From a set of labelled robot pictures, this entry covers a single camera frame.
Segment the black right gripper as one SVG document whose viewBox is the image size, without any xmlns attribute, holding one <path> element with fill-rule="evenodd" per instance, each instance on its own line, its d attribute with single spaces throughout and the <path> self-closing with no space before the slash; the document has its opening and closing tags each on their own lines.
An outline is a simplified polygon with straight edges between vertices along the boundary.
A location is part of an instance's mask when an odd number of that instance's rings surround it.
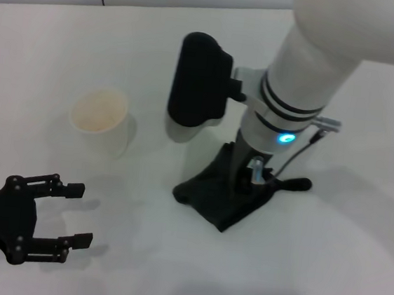
<svg viewBox="0 0 394 295">
<path fill-rule="evenodd" d="M 239 130 L 236 135 L 233 153 L 231 157 L 231 166 L 229 173 L 229 187 L 231 190 L 244 191 L 251 184 L 252 178 L 252 161 L 256 158 L 262 158 L 265 166 L 273 155 L 258 152 L 253 149 L 244 139 L 242 131 Z"/>
</svg>

